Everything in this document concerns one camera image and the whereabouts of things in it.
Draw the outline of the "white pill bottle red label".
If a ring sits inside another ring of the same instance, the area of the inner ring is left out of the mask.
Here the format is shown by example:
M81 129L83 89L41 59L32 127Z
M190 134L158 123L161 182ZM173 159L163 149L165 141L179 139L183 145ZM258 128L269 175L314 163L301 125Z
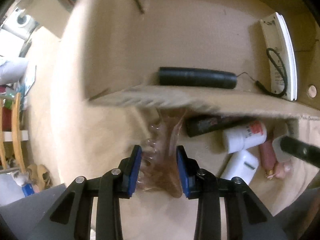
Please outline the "white pill bottle red label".
M263 122L256 120L223 130L223 145L227 153L235 153L263 144L267 129Z

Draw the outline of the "pink toy figure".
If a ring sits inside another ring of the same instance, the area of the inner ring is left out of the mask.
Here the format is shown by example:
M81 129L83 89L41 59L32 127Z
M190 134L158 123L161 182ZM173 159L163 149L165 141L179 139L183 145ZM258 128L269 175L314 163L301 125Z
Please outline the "pink toy figure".
M267 140L259 145L261 166L265 170L265 177L269 180L273 178L283 180L292 170L292 162L278 162L274 152L272 141Z

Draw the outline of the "white earbuds case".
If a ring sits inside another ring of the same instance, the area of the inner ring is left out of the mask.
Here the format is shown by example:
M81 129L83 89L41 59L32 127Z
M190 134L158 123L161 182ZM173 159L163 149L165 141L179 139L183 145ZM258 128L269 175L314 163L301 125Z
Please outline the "white earbuds case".
M220 178L231 180L234 177L239 177L249 185L258 167L259 159L247 150L241 150L239 152L232 153L232 156Z

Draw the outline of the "white remote control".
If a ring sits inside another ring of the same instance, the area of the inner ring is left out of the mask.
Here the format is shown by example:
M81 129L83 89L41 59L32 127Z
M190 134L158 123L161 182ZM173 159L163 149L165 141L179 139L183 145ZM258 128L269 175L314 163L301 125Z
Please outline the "white remote control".
M297 67L289 29L283 15L274 12L260 20L270 65L271 93L297 100Z

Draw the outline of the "yellow wooden chair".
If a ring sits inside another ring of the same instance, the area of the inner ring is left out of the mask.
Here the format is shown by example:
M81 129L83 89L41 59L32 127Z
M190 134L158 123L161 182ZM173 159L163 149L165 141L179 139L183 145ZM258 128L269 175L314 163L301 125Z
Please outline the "yellow wooden chair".
M2 114L3 114L3 106L4 101L11 101L11 132L3 131L2 126ZM20 130L20 101L21 101L21 94L17 93L14 97L7 96L1 93L1 164L3 169L1 170L1 174L10 173L15 171L20 171L22 173L26 172L26 167L24 164L23 159L23 152L22 152L22 135L23 131ZM14 157L17 163L17 166L10 168L6 161L5 157L5 136L11 135L11 139L9 142L12 142L13 150L14 150Z

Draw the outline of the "open cardboard box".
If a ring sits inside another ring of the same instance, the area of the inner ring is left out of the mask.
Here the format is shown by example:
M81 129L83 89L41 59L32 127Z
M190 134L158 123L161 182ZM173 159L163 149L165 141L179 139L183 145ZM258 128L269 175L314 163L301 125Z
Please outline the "open cardboard box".
M270 83L260 20L286 18L299 74L298 100L261 94L246 79L235 90L157 85L160 67L249 72ZM77 0L60 64L97 105L188 107L197 112L319 119L315 18L303 0Z

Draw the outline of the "black cylindrical flashlight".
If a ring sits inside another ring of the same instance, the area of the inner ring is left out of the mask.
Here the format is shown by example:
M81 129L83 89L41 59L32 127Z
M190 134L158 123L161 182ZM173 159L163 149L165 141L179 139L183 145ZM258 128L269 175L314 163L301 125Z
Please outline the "black cylindrical flashlight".
M160 67L158 79L161 86L234 89L237 85L234 73L199 68Z

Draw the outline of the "grey stuffed bag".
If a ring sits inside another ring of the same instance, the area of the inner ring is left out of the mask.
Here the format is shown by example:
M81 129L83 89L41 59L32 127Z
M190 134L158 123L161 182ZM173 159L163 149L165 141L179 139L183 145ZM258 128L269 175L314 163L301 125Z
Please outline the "grey stuffed bag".
M23 57L2 57L0 85L18 82L27 70L28 60Z

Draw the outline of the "white washing machine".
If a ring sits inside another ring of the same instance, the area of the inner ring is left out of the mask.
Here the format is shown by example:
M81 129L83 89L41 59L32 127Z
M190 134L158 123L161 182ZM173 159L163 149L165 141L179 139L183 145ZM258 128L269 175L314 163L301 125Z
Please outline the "white washing machine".
M25 57L38 26L39 23L24 10L16 8L1 25L1 56Z

